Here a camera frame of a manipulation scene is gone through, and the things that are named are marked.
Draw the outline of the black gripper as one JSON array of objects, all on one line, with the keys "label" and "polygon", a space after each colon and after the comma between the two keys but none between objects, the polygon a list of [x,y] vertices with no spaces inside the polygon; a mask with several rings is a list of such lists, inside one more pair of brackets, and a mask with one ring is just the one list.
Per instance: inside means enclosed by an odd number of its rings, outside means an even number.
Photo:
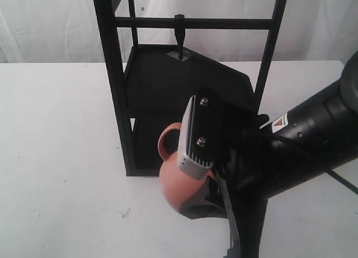
[{"label": "black gripper", "polygon": [[228,219],[230,248],[225,257],[241,257],[241,244],[229,191],[236,199],[261,201],[267,192],[261,190],[265,179],[264,155],[266,145],[255,137],[260,127],[269,121],[267,114],[253,115],[249,112],[226,114],[210,112],[206,117],[206,135],[209,137],[208,153],[214,161],[210,170],[222,193],[203,185],[199,191],[180,207],[179,213],[188,219]]}]

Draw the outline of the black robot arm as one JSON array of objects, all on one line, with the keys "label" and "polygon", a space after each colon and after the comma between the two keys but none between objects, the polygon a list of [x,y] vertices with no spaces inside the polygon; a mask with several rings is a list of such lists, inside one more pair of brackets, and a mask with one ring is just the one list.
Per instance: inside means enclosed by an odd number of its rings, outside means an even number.
[{"label": "black robot arm", "polygon": [[258,257],[269,198],[323,173],[352,192],[335,168],[357,159],[357,55],[340,78],[282,117],[226,103],[210,88],[189,100],[178,152],[204,184],[178,207],[190,218],[225,218],[228,257]]}]

